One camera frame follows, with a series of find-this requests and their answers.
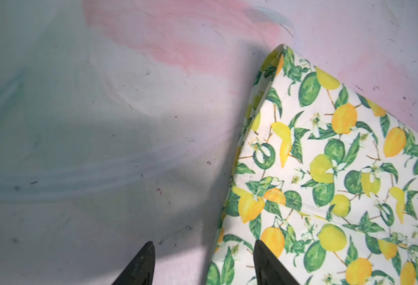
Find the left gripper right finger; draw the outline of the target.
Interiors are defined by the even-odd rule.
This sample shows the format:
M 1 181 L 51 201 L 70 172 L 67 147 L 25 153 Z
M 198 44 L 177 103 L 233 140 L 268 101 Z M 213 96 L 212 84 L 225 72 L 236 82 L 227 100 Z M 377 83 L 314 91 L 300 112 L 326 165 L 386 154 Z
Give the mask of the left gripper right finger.
M 261 240 L 255 242 L 253 259 L 258 285 L 299 285 Z

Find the yellow lemon print skirt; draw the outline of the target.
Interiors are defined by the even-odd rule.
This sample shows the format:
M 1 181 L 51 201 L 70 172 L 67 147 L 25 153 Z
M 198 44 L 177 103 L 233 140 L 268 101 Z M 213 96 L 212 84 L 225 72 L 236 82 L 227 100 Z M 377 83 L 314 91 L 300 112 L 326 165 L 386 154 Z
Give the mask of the yellow lemon print skirt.
M 418 133 L 286 45 L 255 77 L 205 282 L 257 285 L 257 241 L 302 285 L 418 285 Z

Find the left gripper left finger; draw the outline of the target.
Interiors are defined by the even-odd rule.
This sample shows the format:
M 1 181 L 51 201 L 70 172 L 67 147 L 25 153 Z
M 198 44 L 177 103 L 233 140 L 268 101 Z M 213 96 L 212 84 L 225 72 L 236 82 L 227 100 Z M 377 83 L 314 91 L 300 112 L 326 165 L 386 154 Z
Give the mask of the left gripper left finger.
M 155 264 L 155 246 L 152 241 L 148 241 L 114 280 L 112 285 L 152 285 Z

